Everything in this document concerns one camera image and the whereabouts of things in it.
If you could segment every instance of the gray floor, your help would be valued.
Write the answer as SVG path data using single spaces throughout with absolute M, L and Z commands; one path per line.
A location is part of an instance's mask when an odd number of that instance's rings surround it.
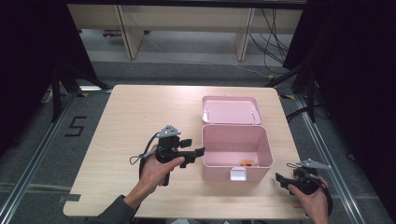
M 243 77 L 246 81 L 241 85 L 262 86 L 268 81 L 269 74 L 279 76 L 265 69 L 263 53 L 251 41 L 248 43 L 246 59 L 238 62 L 231 34 L 150 32 L 144 38 L 136 59 L 130 61 L 126 57 L 122 39 L 120 37 L 104 38 L 102 32 L 83 30 L 81 38 L 97 75 L 108 84 L 238 85 L 237 79 Z M 292 36 L 281 35 L 279 38 L 285 45 L 288 45 Z M 280 57 L 277 48 L 270 48 L 270 50 Z M 157 70 L 153 70 L 153 64 L 156 64 Z M 279 67 L 278 62 L 269 57 L 265 57 L 265 64 L 275 72 L 286 72 L 285 69 Z M 139 74 L 134 73 L 134 69 L 138 70 Z M 212 74 L 206 74 L 205 71 L 211 71 Z M 214 71 L 219 71 L 223 77 L 224 74 L 228 76 L 223 80 L 213 81 L 211 78 L 215 76 Z M 83 80 L 80 82 L 83 85 L 89 85 Z M 280 94 L 291 93 L 291 83 L 292 79 L 280 84 L 276 89 Z M 82 222 L 83 218 L 66 217 L 63 214 L 63 199 L 73 185 L 108 97 L 108 93 L 90 93 L 88 97 L 74 99 L 10 223 Z M 298 109 L 295 100 L 282 99 L 280 101 L 285 115 Z M 41 139 L 50 126 L 51 109 L 51 102 L 38 108 L 35 118 L 21 133 L 20 144 L 10 148 L 0 159 L 0 203 L 5 202 L 13 185 L 18 182 L 30 158 L 40 145 Z M 73 133 L 68 126 L 75 116 L 87 117 L 78 121 L 79 125 L 85 127 L 84 131 L 78 138 L 66 137 L 66 134 Z M 361 168 L 354 161 L 347 159 L 347 146 L 323 108 L 316 109 L 316 118 L 320 134 L 337 168 L 342 171 L 343 181 L 357 202 L 366 223 L 392 223 Z M 318 146 L 306 128 L 303 116 L 297 116 L 290 122 L 290 130 L 302 159 L 312 158 L 322 161 Z M 339 192 L 332 183 L 332 178 L 327 172 L 320 172 L 320 174 L 329 180 L 334 199 L 331 223 L 355 223 L 350 220 L 347 205 L 341 200 Z M 301 223 L 300 220 L 266 221 L 270 224 Z M 184 224 L 187 220 L 172 220 L 172 222 Z

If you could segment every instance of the human hand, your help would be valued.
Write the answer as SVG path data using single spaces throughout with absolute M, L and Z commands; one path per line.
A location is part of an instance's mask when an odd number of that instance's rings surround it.
M 166 175 L 184 160 L 184 157 L 177 157 L 167 163 L 160 163 L 155 156 L 148 157 L 139 182 L 124 198 L 124 201 L 132 208 L 137 208 L 158 186 L 163 184 Z
M 329 186 L 326 180 L 324 180 L 321 176 L 319 179 L 326 186 L 326 188 Z M 315 224 L 329 223 L 327 198 L 322 188 L 318 188 L 317 191 L 310 195 L 302 193 L 292 184 L 288 185 L 288 189 L 300 201 L 300 203 L 294 203 L 292 205 L 293 207 L 303 208 L 306 214 Z

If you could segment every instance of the box handle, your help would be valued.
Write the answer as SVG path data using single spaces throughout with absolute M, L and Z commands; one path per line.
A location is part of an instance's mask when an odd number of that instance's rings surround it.
M 247 181 L 247 169 L 243 166 L 233 167 L 230 171 L 230 178 L 232 181 Z

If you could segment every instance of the wooden table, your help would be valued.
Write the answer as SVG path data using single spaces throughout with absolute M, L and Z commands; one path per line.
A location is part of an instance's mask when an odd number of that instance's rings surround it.
M 274 89 L 200 86 L 116 86 L 78 172 L 64 213 L 72 217 L 97 216 L 138 181 L 138 164 L 131 156 L 142 153 L 151 138 L 167 124 L 191 138 L 194 150 L 202 146 L 202 100 L 206 95 L 254 97 L 262 112 L 275 164 L 260 183 L 208 183 L 202 179 L 202 160 L 176 168 L 168 187 L 148 196 L 137 217 L 204 219 L 306 219 L 294 209 L 296 198 L 282 189 L 275 173 L 291 177 L 287 162 L 299 156 L 285 114 Z

